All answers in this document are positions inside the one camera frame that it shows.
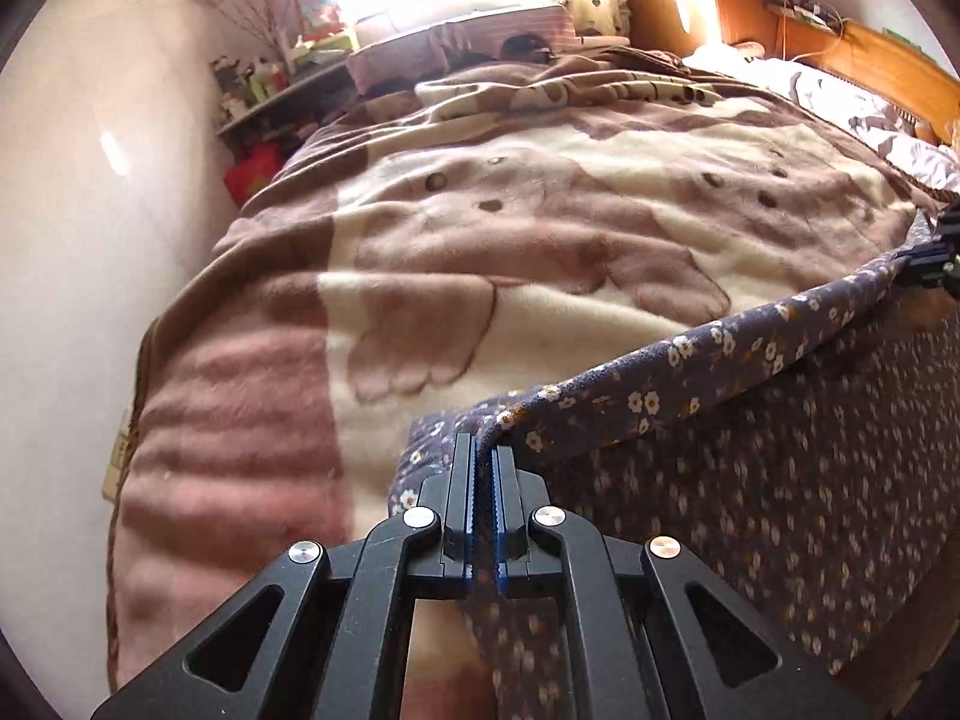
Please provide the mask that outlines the navy floral pants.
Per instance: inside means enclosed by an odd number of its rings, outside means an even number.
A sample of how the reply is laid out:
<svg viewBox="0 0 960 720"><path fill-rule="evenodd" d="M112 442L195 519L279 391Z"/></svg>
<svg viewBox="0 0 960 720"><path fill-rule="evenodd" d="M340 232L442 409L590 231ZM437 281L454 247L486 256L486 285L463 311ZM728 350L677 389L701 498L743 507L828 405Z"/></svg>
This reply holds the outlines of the navy floral pants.
<svg viewBox="0 0 960 720"><path fill-rule="evenodd" d="M958 710L958 288L901 249L565 382L420 419L394 509L457 433L612 535L688 546L882 718Z"/></svg>

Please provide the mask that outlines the white patterned bed sheet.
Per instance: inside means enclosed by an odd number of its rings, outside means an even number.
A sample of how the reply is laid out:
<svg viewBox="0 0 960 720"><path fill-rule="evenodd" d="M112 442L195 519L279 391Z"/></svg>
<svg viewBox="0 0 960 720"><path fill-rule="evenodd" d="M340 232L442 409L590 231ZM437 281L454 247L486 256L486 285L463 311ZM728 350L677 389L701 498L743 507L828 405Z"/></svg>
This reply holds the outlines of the white patterned bed sheet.
<svg viewBox="0 0 960 720"><path fill-rule="evenodd" d="M923 122L872 91L793 60L747 59L726 44L698 47L683 63L791 99L861 140L921 184L958 192L957 153L950 146L923 140L919 137Z"/></svg>

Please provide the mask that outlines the brown cream plush blanket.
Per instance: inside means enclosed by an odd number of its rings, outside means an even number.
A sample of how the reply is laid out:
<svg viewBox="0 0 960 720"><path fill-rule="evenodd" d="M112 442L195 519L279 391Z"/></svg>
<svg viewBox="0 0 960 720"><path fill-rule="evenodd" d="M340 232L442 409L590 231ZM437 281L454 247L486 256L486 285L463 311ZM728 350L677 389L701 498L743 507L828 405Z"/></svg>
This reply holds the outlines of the brown cream plush blanket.
<svg viewBox="0 0 960 720"><path fill-rule="evenodd" d="M291 543L420 504L389 500L420 419L841 280L951 199L791 99L642 50L363 96L142 341L110 685Z"/></svg>

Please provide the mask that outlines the wooden headboard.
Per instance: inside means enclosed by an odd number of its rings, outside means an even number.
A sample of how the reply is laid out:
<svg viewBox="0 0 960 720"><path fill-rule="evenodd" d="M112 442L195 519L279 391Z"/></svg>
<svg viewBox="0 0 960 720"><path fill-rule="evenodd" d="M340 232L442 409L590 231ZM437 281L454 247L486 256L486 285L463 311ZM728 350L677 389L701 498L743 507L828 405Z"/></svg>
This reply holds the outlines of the wooden headboard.
<svg viewBox="0 0 960 720"><path fill-rule="evenodd" d="M690 55L703 46L754 46L763 57L812 67L884 96L948 142L958 83L895 37L843 16L818 26L779 0L628 0L631 44Z"/></svg>

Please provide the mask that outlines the red bag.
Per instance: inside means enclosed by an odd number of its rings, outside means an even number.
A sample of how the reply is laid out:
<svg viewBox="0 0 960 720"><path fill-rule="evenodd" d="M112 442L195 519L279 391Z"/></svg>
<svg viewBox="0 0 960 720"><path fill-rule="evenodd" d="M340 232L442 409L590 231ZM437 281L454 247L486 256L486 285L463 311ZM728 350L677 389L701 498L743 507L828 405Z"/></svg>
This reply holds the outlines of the red bag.
<svg viewBox="0 0 960 720"><path fill-rule="evenodd" d="M224 173L224 187L236 205L245 202L267 187L285 164L281 149L274 143L256 143L238 164Z"/></svg>

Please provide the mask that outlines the striped pink pillow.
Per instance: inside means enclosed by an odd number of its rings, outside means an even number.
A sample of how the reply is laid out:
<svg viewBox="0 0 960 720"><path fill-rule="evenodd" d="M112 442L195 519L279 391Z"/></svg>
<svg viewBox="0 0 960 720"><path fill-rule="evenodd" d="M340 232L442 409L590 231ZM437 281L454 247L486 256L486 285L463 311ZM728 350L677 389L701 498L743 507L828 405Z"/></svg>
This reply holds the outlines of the striped pink pillow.
<svg viewBox="0 0 960 720"><path fill-rule="evenodd" d="M353 52L347 70L361 96L393 82L418 83L448 75L470 59L506 59L517 50L507 43L544 46L566 52L579 46L574 21L562 5L506 8L480 15L459 16L438 25L387 37Z"/></svg>

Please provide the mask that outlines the cluttered wall shelf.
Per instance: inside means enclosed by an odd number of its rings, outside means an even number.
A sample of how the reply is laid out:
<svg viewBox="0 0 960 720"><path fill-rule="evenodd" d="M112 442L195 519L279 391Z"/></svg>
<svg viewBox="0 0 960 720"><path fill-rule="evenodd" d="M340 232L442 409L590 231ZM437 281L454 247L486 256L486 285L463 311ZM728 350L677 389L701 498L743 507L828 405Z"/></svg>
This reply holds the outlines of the cluttered wall shelf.
<svg viewBox="0 0 960 720"><path fill-rule="evenodd" d="M263 114L267 112L268 109L272 109L272 107L278 106L280 103L286 103L286 101L293 98L295 94L301 93L301 91L304 91L311 85L322 82L327 76L345 75L345 73L347 73L348 59L350 59L350 55L348 55L347 52L339 52L330 62L327 62L327 64L313 65L311 68L308 68L308 70L300 73L285 89L282 89L277 94L272 94L272 96L268 96L265 101L254 104L241 115L238 115L238 117L231 117L229 121L220 122L217 128L215 128L215 135L221 137L221 135L235 130L235 128L241 124L252 121L256 115Z"/></svg>

